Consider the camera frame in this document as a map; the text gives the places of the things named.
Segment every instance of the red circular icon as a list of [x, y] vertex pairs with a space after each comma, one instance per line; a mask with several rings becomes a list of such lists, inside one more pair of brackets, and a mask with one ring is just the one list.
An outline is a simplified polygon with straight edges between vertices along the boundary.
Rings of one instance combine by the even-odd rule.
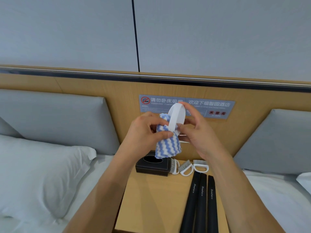
[[143, 98], [141, 98], [141, 101], [143, 104], [147, 105], [150, 103], [150, 99], [146, 96], [144, 96]]

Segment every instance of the wooden nightstand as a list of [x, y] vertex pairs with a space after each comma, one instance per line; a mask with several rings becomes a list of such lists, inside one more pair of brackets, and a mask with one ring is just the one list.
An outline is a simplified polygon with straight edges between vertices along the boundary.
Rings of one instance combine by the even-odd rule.
[[[134, 233], [178, 233], [192, 175], [156, 176], [137, 173], [128, 179], [115, 230]], [[227, 219], [216, 189], [219, 233], [228, 233]]]

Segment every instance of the left hand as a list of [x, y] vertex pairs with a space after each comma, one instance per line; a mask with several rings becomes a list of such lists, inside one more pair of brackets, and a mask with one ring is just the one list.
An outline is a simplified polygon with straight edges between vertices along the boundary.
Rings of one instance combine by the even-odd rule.
[[169, 125], [169, 122], [157, 115], [147, 112], [132, 121], [125, 139], [119, 147], [118, 153], [125, 154], [128, 158], [137, 162], [151, 149], [155, 148], [158, 141], [173, 136], [170, 131], [156, 133], [156, 126]]

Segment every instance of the white wall panel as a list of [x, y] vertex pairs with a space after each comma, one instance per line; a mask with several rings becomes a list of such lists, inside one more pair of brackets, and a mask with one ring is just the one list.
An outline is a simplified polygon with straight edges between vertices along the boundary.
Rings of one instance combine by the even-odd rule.
[[134, 0], [141, 72], [311, 81], [311, 0]]
[[0, 0], [0, 64], [137, 71], [131, 0]]

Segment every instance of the headboard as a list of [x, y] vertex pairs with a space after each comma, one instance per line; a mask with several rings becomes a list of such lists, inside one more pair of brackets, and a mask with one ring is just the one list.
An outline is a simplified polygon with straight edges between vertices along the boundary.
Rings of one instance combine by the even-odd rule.
[[234, 160], [261, 172], [311, 172], [311, 112], [273, 109]]
[[0, 89], [0, 134], [102, 154], [120, 145], [103, 97]]

